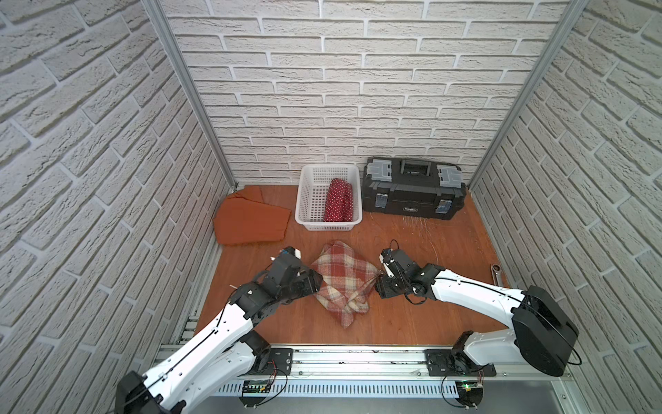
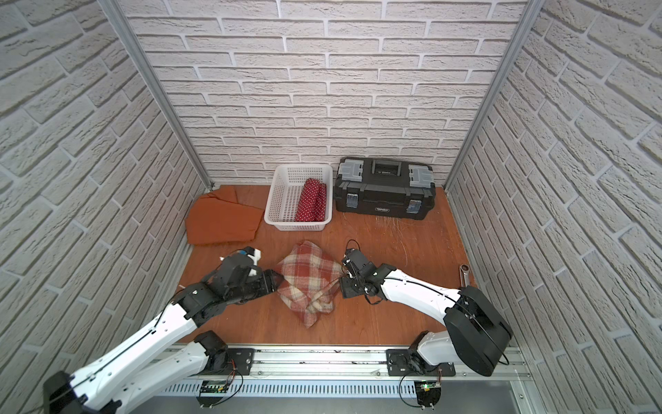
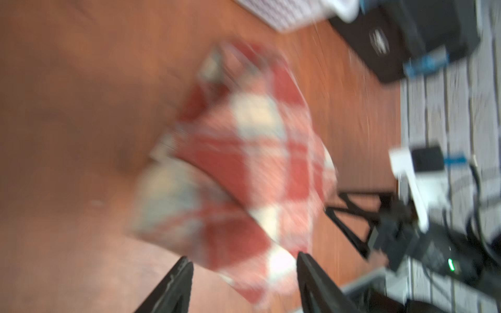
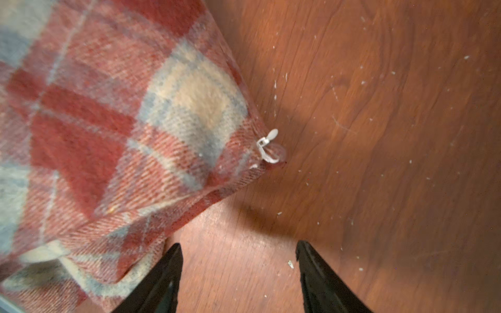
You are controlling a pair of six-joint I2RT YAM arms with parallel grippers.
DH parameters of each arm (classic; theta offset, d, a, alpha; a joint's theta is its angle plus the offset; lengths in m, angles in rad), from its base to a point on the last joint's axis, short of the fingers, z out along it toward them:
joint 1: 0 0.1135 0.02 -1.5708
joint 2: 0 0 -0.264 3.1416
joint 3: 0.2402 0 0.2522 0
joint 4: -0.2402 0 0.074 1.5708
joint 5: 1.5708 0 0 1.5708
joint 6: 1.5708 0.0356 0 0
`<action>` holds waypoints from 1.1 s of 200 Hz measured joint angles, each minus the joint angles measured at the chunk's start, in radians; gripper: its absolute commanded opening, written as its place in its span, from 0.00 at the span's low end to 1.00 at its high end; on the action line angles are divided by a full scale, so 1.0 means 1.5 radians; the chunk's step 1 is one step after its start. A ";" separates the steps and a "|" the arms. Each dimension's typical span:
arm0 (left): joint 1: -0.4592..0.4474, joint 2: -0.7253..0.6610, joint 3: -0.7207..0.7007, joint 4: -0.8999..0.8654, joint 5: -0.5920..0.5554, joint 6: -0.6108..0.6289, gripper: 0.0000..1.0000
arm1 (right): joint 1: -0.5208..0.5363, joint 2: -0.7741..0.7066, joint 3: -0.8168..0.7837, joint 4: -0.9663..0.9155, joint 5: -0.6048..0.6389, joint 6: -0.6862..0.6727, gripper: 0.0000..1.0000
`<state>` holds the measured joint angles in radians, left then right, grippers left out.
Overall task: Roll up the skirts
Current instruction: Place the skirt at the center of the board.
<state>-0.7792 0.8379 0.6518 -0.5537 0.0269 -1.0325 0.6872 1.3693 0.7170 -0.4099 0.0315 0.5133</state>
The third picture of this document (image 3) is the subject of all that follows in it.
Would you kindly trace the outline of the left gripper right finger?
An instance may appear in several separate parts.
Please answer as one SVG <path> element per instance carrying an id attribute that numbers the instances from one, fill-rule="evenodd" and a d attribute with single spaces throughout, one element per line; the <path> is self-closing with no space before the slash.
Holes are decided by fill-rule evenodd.
<path id="1" fill-rule="evenodd" d="M 310 254 L 297 256 L 297 281 L 304 313 L 359 312 Z"/>

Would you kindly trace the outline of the red plaid skirt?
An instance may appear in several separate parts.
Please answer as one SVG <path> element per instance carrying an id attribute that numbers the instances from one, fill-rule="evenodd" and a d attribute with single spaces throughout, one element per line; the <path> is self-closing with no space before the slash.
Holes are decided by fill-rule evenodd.
<path id="1" fill-rule="evenodd" d="M 337 184 L 285 58 L 220 43 L 138 182 L 133 232 L 217 273 L 255 306 L 295 289 Z"/>

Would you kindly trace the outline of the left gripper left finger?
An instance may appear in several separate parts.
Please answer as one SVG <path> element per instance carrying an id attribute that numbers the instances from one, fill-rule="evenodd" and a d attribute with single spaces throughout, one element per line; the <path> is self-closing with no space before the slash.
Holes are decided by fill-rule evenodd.
<path id="1" fill-rule="evenodd" d="M 188 313 L 194 264 L 182 256 L 135 313 Z"/>

